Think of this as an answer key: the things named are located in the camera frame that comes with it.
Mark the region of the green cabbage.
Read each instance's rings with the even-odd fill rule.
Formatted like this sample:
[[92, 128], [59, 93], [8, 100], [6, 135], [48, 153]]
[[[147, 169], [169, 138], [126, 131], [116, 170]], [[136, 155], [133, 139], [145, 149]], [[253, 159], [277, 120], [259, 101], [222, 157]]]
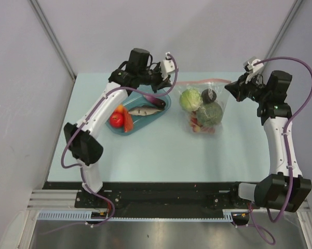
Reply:
[[201, 93], [197, 88], [186, 89], [181, 93], [179, 102], [185, 111], [196, 111], [202, 104]]

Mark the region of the clear zip top bag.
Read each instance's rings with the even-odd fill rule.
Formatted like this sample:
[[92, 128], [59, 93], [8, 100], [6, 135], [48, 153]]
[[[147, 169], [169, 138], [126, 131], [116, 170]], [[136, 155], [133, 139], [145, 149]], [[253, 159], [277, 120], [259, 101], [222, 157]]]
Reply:
[[229, 92], [225, 89], [231, 81], [209, 78], [177, 82], [174, 88], [183, 117], [191, 132], [217, 134], [222, 130]]

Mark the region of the green striped melon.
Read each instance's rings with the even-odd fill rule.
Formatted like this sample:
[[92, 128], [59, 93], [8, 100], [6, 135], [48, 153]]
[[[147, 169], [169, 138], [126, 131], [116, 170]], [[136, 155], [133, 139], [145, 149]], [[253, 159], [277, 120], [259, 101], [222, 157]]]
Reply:
[[196, 118], [206, 127], [219, 125], [223, 118], [223, 110], [217, 102], [203, 104], [196, 110]]

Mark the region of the red cherry tomato bunch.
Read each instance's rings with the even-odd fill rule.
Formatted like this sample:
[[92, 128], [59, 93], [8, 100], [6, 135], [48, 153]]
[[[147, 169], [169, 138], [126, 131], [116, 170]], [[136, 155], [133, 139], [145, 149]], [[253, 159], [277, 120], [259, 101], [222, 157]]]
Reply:
[[215, 127], [206, 127], [200, 124], [196, 118], [195, 112], [190, 113], [189, 126], [195, 133], [215, 134]]

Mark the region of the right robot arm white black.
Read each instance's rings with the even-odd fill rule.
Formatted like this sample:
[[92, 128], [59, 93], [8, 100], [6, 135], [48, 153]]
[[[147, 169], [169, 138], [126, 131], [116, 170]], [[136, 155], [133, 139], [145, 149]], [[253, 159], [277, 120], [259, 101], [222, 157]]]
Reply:
[[258, 103], [257, 116], [267, 136], [270, 174], [257, 184], [238, 183], [238, 190], [230, 193], [229, 202], [235, 208], [248, 200], [258, 207], [296, 212], [312, 189], [297, 164], [292, 140], [292, 112], [285, 102], [292, 75], [273, 71], [266, 84], [248, 73], [225, 89], [241, 102], [246, 98]]

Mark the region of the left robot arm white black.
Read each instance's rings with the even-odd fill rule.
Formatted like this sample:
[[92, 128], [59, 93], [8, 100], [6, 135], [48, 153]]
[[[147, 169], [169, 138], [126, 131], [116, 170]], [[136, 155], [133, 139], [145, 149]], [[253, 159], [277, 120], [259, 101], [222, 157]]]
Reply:
[[70, 151], [76, 159], [74, 166], [80, 168], [82, 187], [88, 192], [86, 201], [92, 207], [97, 208], [104, 202], [98, 166], [103, 146], [97, 141], [102, 126], [131, 93], [143, 94], [139, 86], [150, 86], [153, 91], [150, 96], [159, 98], [162, 94], [158, 90], [168, 88], [171, 91], [177, 82], [170, 79], [172, 73], [178, 74], [178, 65], [171, 53], [167, 52], [165, 59], [154, 67], [152, 64], [153, 57], [149, 51], [132, 49], [129, 59], [110, 74], [104, 91], [91, 109], [75, 124], [68, 122], [63, 128], [66, 146], [61, 156], [61, 166], [68, 168], [64, 157]]

